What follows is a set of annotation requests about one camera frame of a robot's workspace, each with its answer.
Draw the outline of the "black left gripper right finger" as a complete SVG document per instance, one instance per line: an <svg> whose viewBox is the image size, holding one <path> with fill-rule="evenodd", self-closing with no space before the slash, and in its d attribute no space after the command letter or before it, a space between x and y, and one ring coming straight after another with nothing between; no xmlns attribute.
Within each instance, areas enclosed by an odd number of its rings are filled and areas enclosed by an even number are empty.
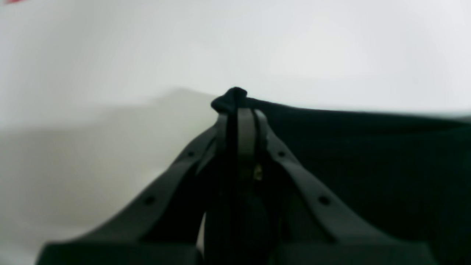
<svg viewBox="0 0 471 265"><path fill-rule="evenodd" d="M384 233L311 174L270 128L260 110L237 111L240 177L256 179L256 156L273 161L291 183L285 220L293 243L278 243L269 265L435 265L428 246Z"/></svg>

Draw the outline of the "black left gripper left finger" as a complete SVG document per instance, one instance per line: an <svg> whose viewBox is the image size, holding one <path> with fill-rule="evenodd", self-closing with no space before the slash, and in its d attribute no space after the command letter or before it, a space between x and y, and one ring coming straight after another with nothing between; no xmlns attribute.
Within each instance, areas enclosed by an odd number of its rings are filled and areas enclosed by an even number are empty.
<svg viewBox="0 0 471 265"><path fill-rule="evenodd" d="M48 243L39 265L203 265L196 242L219 185L214 161L225 149L227 115L191 141L170 167L97 228Z"/></svg>

